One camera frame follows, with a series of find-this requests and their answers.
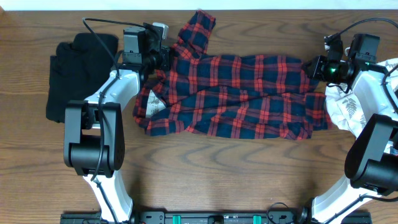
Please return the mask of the red navy plaid shirt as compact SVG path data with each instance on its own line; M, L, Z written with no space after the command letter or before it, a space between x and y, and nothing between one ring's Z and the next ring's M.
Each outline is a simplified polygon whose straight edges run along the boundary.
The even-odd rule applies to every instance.
M303 62L285 55L208 55L216 19L197 11L136 97L133 117L150 136L188 131L233 139L308 139L330 129L325 95Z

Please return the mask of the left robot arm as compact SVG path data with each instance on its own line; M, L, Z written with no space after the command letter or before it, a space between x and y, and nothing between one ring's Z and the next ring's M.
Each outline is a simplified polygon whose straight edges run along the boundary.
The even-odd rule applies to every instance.
M167 25L155 22L124 29L124 48L110 54L109 78L91 96L65 109L64 161L92 188L98 213L63 214L61 223L132 223L134 202L125 188L122 112L155 70L169 70L170 49L162 45Z

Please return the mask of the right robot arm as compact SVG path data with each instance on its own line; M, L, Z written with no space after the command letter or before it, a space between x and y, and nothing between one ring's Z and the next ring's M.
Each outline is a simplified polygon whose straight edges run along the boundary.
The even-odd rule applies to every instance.
M369 215L354 211L370 200L396 202L397 156L386 147L397 147L397 96L390 81L391 70L376 63L380 38L356 34L345 51L339 34L324 38L326 56L303 64L314 80L345 83L359 100L366 125L345 160L345 174L324 194L309 200L297 214L297 223L370 223Z

